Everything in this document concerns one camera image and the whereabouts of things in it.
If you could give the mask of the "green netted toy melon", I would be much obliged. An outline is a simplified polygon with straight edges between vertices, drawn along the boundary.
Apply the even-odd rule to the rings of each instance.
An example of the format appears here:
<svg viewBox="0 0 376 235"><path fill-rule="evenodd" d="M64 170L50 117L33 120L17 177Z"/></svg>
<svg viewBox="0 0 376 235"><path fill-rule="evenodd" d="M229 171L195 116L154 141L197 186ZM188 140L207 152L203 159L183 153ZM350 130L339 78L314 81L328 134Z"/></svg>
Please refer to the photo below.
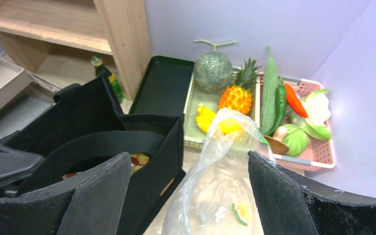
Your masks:
<svg viewBox="0 0 376 235"><path fill-rule="evenodd" d="M233 80L233 65L230 59L218 46L235 44L236 40L226 43L212 43L207 40L195 40L213 46L213 50L201 55L194 63L194 81L206 92L216 92L225 89Z"/></svg>

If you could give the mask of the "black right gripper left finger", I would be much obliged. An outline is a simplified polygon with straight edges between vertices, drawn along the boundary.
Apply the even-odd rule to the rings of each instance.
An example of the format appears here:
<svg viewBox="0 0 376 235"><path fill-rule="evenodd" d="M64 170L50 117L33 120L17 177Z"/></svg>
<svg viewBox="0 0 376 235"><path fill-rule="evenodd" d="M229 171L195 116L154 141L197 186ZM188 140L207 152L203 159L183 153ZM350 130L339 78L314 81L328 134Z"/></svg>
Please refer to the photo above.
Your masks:
<svg viewBox="0 0 376 235"><path fill-rule="evenodd" d="M69 179L0 198L0 235L114 235L130 166L123 152Z"/></svg>

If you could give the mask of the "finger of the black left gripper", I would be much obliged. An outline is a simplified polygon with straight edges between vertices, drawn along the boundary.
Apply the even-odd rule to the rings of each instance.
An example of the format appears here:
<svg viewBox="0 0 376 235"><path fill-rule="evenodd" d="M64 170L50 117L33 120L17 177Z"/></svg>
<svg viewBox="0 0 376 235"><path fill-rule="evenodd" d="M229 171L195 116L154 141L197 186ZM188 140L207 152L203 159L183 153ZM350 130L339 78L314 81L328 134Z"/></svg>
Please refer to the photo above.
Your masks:
<svg viewBox="0 0 376 235"><path fill-rule="evenodd" d="M0 144L0 188L29 176L44 159Z"/></svg>

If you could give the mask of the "black fabric tote bag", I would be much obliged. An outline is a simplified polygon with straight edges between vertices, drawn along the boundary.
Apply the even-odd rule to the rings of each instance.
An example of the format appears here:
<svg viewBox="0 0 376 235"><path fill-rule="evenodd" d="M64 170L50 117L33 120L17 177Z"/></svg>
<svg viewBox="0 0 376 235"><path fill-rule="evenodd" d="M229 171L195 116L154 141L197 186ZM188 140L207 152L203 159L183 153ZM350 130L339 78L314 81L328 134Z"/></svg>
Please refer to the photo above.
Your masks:
<svg viewBox="0 0 376 235"><path fill-rule="evenodd" d="M1 144L45 158L16 194L2 198L58 183L68 172L87 171L123 152L143 153L150 160L130 175L115 235L143 234L184 177L183 115L126 115L104 76L73 84L54 99L52 108Z"/></svg>

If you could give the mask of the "red chips snack bag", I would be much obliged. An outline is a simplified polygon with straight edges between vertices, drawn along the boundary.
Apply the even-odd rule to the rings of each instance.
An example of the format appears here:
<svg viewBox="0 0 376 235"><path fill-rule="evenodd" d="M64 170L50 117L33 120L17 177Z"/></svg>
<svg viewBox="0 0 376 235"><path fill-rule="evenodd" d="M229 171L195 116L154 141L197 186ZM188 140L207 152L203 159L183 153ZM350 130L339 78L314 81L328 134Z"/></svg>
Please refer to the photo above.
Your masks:
<svg viewBox="0 0 376 235"><path fill-rule="evenodd" d="M145 166L149 162L149 160L150 160L150 157L143 154L143 153L131 154L131 173L130 173L130 175L132 175L133 173L138 171L140 168ZM61 179L66 180L68 178L71 178L71 177L79 174L79 173L81 173L81 171L68 172L68 173L64 174L61 177Z"/></svg>

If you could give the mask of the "white toy cauliflower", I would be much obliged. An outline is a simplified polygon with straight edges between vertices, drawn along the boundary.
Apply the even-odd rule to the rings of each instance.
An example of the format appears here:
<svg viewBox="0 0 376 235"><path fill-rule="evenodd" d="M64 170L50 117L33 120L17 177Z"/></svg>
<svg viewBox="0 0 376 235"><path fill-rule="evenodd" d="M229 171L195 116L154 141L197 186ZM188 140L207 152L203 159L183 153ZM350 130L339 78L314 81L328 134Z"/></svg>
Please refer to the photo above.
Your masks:
<svg viewBox="0 0 376 235"><path fill-rule="evenodd" d="M308 117L302 117L295 111L291 111L288 117L292 124L301 127L308 135L321 141L331 139L330 130L326 125L326 121L331 116L329 99L326 96L329 91L329 89L315 90L300 99Z"/></svg>

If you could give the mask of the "yellow toy bell pepper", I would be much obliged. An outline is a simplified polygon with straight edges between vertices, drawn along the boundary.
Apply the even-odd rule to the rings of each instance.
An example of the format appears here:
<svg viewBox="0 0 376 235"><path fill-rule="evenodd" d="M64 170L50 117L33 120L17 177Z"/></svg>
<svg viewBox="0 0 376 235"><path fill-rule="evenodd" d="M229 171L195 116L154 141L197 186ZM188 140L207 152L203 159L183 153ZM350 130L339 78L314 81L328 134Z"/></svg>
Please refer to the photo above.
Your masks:
<svg viewBox="0 0 376 235"><path fill-rule="evenodd" d="M241 130L242 127L237 123L234 118L227 118L219 122L219 127L222 130L223 134L229 134L238 130Z"/></svg>

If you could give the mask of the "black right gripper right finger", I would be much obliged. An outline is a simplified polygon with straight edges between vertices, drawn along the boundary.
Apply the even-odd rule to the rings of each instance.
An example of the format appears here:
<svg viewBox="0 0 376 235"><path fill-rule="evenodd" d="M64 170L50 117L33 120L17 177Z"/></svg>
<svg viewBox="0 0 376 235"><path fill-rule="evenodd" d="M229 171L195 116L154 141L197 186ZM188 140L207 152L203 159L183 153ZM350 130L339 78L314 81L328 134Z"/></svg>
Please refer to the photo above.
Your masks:
<svg viewBox="0 0 376 235"><path fill-rule="evenodd" d="M376 235L376 198L324 185L255 151L248 156L266 235Z"/></svg>

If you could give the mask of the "orange toy carrot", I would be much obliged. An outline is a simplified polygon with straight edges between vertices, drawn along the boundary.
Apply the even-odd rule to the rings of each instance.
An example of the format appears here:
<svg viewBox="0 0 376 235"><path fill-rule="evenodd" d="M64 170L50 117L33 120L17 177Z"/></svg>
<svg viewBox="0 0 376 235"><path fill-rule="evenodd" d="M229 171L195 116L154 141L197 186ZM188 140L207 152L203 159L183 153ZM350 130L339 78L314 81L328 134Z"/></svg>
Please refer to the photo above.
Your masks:
<svg viewBox="0 0 376 235"><path fill-rule="evenodd" d="M292 87L289 84L284 84L284 87L286 91L286 100L288 105L293 109L294 112L296 112L300 116L308 118L308 113L306 109L302 105L302 102L299 100Z"/></svg>

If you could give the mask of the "small green toy chili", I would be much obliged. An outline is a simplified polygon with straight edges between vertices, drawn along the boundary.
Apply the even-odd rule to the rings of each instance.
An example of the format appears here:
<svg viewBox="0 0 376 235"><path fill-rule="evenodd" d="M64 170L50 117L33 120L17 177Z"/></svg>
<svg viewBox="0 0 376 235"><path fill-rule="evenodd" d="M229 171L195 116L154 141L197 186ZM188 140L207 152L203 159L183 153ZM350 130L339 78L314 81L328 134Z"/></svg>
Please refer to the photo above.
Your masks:
<svg viewBox="0 0 376 235"><path fill-rule="evenodd" d="M266 133L267 136L273 136L278 127L282 126L285 119L287 106L286 89L283 78L278 76L278 87L275 90L275 119L272 127Z"/></svg>

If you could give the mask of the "clear plastic grocery bag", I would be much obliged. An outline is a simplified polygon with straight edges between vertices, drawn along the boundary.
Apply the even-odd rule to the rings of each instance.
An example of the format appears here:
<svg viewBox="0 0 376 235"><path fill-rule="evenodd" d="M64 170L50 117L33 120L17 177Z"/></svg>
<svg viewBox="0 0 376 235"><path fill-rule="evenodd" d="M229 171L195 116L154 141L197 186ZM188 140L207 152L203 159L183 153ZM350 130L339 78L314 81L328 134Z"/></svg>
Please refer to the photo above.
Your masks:
<svg viewBox="0 0 376 235"><path fill-rule="evenodd" d="M227 118L234 118L242 129L224 135L218 124ZM200 155L175 191L162 234L263 234L249 178L249 151L274 159L251 118L227 108L218 111Z"/></svg>

